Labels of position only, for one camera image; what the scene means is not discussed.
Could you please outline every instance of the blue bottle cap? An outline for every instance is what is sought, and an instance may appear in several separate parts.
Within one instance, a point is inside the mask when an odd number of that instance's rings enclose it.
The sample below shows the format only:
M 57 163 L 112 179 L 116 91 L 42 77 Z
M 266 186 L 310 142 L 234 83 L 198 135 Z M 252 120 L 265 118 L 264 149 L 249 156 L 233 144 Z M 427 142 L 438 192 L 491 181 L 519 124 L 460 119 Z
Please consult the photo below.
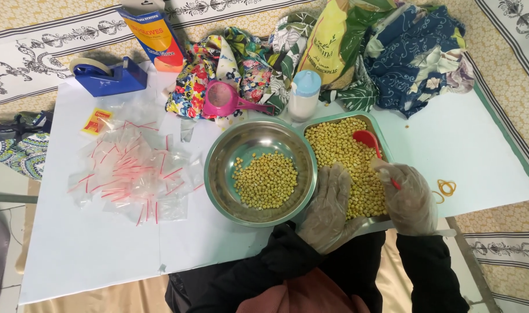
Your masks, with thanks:
M 321 77 L 317 73 L 310 70 L 297 72 L 292 83 L 296 85 L 296 96 L 314 96 L 321 89 Z

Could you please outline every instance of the dried chickpea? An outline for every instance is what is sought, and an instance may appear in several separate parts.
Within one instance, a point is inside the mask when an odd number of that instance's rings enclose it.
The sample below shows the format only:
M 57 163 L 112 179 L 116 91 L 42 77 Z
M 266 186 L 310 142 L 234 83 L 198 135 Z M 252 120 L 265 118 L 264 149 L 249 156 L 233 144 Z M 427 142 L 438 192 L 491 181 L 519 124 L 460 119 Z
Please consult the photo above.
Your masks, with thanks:
M 297 174 L 292 160 L 283 154 L 263 153 L 249 166 L 240 168 L 234 188 L 249 208 L 280 208 L 297 186 Z
M 338 123 L 321 123 L 305 132 L 319 169 L 340 162 L 351 176 L 353 184 L 346 219 L 386 214 L 384 187 L 370 166 L 371 160 L 376 158 L 375 148 L 353 139 L 355 131 L 366 128 L 364 121 L 348 117 Z

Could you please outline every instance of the small yellow packet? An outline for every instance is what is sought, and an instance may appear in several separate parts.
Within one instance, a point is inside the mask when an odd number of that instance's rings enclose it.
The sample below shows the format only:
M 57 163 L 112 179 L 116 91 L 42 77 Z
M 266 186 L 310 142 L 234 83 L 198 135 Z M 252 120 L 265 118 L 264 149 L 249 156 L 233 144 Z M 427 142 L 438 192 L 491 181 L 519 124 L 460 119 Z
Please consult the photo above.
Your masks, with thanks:
M 87 120 L 87 123 L 85 123 L 85 126 L 83 126 L 83 128 L 81 129 L 81 131 L 96 136 L 101 133 L 102 128 L 104 127 L 104 123 L 101 119 L 108 120 L 111 117 L 112 112 L 95 108 L 93 110 L 93 113 L 91 113 L 91 116 Z

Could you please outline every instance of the red spoon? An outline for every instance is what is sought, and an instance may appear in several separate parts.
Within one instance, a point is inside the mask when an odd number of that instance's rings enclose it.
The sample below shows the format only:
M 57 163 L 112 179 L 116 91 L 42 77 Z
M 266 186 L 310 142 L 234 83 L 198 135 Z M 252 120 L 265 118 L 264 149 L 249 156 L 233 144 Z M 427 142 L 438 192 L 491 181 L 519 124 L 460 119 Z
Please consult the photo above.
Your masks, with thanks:
M 370 148 L 375 148 L 376 150 L 376 156 L 379 159 L 382 159 L 379 152 L 379 143 L 376 141 L 376 137 L 372 132 L 369 132 L 368 130 L 358 130 L 353 133 L 353 139 L 357 142 L 362 142 L 366 146 Z M 393 178 L 390 178 L 392 180 L 392 185 L 396 187 L 396 189 L 400 190 L 400 185 L 394 181 Z

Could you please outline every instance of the plastic glove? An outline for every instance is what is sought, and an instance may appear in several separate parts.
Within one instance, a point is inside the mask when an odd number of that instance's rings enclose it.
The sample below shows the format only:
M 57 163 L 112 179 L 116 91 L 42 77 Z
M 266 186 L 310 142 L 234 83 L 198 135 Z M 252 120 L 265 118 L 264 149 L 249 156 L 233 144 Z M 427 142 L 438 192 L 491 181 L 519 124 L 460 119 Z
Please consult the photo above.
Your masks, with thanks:
M 318 253 L 328 254 L 357 236 L 367 223 L 359 216 L 346 223 L 351 176 L 340 163 L 318 172 L 318 193 L 298 234 Z
M 384 185 L 386 210 L 396 230 L 407 236 L 430 236 L 442 234 L 436 231 L 438 209 L 425 178 L 414 168 L 405 164 L 386 163 L 373 159 L 371 167 L 378 172 Z M 400 184 L 397 190 L 390 178 Z

